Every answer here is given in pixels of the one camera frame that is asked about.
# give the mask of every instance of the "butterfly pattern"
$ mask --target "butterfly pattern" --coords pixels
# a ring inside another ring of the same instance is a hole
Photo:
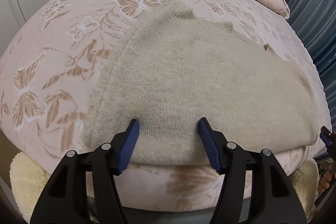
[[[70,26],[70,28],[66,31],[66,34],[75,41],[71,46],[71,50],[77,48],[77,42],[83,38],[87,30],[92,30],[98,26],[98,22],[94,21],[90,16],[85,17],[82,22]]]
[[[0,125],[5,135],[49,173],[67,150],[87,152],[81,132],[101,69],[139,14],[163,1],[49,1],[22,27],[0,60]],[[197,17],[231,21],[237,32],[267,44],[267,51],[295,61],[313,83],[320,125],[330,125],[319,75],[283,18],[254,0],[181,1],[193,8]],[[318,141],[276,156],[289,175],[322,145]],[[122,179],[116,178],[117,187],[123,189],[124,206],[156,211],[214,206],[222,182],[223,176],[218,176],[210,166],[134,162]],[[250,194],[250,186],[247,174],[245,197]],[[145,197],[141,203],[134,202],[135,194]]]
[[[136,18],[145,9],[152,9],[161,4],[159,0],[117,0],[121,11],[128,17]]]
[[[27,68],[16,71],[13,84],[21,92],[17,102],[13,107],[13,126],[16,131],[20,131],[24,119],[32,121],[37,117],[43,117],[45,107],[34,92],[28,91],[39,62],[45,57],[45,54],[36,59]]]

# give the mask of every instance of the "beige knit sweater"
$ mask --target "beige knit sweater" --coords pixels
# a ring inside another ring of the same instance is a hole
[[[84,143],[94,149],[110,142],[135,118],[140,136],[133,161],[204,164],[196,128],[206,117],[247,150],[312,145],[319,129],[308,80],[269,49],[231,23],[196,18],[177,0],[143,12],[101,74]]]

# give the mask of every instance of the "blue curtain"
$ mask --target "blue curtain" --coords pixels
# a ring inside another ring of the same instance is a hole
[[[287,20],[320,74],[336,132],[336,0],[286,0]]]

